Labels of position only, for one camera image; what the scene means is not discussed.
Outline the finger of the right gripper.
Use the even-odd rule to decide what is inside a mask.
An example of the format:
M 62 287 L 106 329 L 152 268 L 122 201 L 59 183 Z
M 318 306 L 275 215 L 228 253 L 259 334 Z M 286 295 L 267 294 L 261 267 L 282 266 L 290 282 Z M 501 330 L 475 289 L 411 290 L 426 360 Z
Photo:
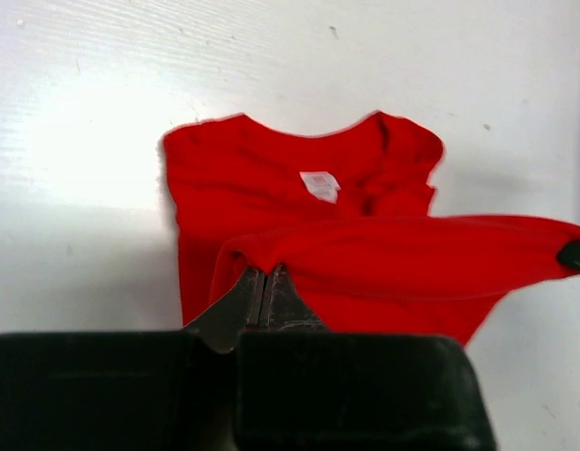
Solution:
M 563 266 L 580 272 L 580 240 L 569 241 L 556 254 L 556 260 Z

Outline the red t-shirt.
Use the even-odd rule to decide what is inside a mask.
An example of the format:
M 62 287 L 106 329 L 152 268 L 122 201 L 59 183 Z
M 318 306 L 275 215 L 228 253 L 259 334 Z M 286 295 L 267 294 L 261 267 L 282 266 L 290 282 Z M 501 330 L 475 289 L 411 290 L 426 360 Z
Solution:
M 507 294 L 580 274 L 556 260 L 580 240 L 579 225 L 431 216 L 429 178 L 444 146 L 404 117 L 375 112 L 309 137 L 237 115 L 178 127 L 162 145 L 184 322 L 245 269 L 284 265 L 335 331 L 466 343 Z

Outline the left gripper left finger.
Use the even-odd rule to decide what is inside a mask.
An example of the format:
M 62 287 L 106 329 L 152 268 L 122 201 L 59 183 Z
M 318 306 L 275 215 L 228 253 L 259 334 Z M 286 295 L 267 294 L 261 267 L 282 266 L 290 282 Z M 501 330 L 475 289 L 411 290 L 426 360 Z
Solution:
M 235 385 L 264 274 L 180 330 L 0 334 L 0 450 L 179 450 Z

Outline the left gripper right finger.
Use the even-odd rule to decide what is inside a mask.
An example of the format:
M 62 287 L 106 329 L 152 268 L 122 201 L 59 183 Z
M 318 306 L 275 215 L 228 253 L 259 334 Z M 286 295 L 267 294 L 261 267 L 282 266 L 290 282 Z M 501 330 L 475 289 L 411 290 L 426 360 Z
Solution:
M 236 349 L 241 450 L 493 450 L 463 347 L 441 335 L 329 330 L 284 266 Z

